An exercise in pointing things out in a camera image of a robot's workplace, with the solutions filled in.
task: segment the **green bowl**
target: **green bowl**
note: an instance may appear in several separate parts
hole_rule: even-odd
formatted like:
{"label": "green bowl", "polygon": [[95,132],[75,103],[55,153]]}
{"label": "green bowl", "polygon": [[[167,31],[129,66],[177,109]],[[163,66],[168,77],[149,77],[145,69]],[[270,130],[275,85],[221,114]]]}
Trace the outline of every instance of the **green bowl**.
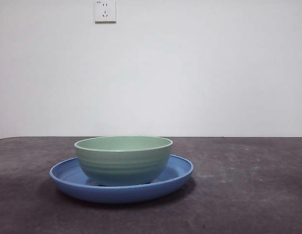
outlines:
{"label": "green bowl", "polygon": [[154,136],[107,136],[77,141],[83,172],[104,186],[149,183],[165,169],[172,140]]}

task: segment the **plate rim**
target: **plate rim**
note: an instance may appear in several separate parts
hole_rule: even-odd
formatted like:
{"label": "plate rim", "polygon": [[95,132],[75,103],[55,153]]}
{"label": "plate rim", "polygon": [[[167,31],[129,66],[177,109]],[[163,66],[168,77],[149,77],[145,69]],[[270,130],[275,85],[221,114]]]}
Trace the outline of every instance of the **plate rim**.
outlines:
{"label": "plate rim", "polygon": [[49,174],[51,176],[51,178],[56,181],[56,182],[59,182],[59,183],[62,183],[62,184],[66,184],[66,185],[69,185],[69,186],[75,186],[75,187],[79,187],[79,188],[91,188],[91,189],[114,189],[114,190],[118,190],[118,189],[134,189],[134,188],[144,188],[144,187],[150,187],[150,186],[156,186],[156,185],[161,185],[161,184],[166,184],[166,183],[170,183],[170,182],[173,182],[175,180],[179,180],[179,179],[182,179],[186,176],[188,176],[189,174],[191,174],[193,172],[193,169],[194,169],[194,166],[192,164],[191,161],[189,161],[188,159],[186,158],[183,158],[183,157],[180,157],[180,156],[177,156],[177,155],[170,155],[170,157],[176,157],[178,159],[181,159],[185,162],[187,162],[188,164],[190,164],[191,168],[190,170],[181,175],[181,176],[178,176],[176,178],[173,178],[173,179],[168,179],[168,180],[165,180],[165,181],[159,181],[159,182],[154,182],[154,183],[149,183],[149,184],[137,184],[137,185],[128,185],[128,186],[94,186],[94,185],[83,185],[83,184],[75,184],[75,183],[72,183],[72,182],[67,182],[65,180],[62,180],[62,179],[59,179],[57,178],[54,174],[53,174],[53,170],[59,166],[60,164],[62,163],[66,163],[68,161],[72,161],[72,160],[75,160],[77,159],[77,157],[74,157],[74,158],[70,158],[70,159],[67,159],[67,160],[64,160],[62,162],[59,162],[57,163],[56,165],[54,165],[50,171],[49,171]]}

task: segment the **blue plate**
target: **blue plate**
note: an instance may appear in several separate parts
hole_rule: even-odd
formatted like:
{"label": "blue plate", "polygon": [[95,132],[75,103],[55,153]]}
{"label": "blue plate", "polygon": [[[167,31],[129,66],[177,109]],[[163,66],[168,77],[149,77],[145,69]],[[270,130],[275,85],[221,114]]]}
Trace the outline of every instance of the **blue plate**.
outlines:
{"label": "blue plate", "polygon": [[53,166],[50,176],[65,194],[80,200],[99,203],[132,203],[151,200],[179,189],[190,177],[193,164],[171,155],[164,171],[148,184],[105,187],[89,179],[81,170],[77,158]]}

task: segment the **table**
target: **table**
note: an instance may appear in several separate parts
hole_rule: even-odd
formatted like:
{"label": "table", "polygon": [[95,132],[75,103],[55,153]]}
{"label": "table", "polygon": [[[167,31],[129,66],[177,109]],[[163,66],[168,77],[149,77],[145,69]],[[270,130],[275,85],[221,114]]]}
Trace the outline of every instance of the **table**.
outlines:
{"label": "table", "polygon": [[49,177],[84,138],[0,139],[0,234],[302,234],[302,138],[169,137],[191,179],[124,205],[71,198]]}

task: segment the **outlet cover plate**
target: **outlet cover plate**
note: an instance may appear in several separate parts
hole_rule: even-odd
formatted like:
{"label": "outlet cover plate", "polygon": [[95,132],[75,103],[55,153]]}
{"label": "outlet cover plate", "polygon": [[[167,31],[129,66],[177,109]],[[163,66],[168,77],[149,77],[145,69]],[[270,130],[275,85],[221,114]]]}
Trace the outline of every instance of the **outlet cover plate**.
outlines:
{"label": "outlet cover plate", "polygon": [[95,1],[95,22],[116,22],[116,0]]}

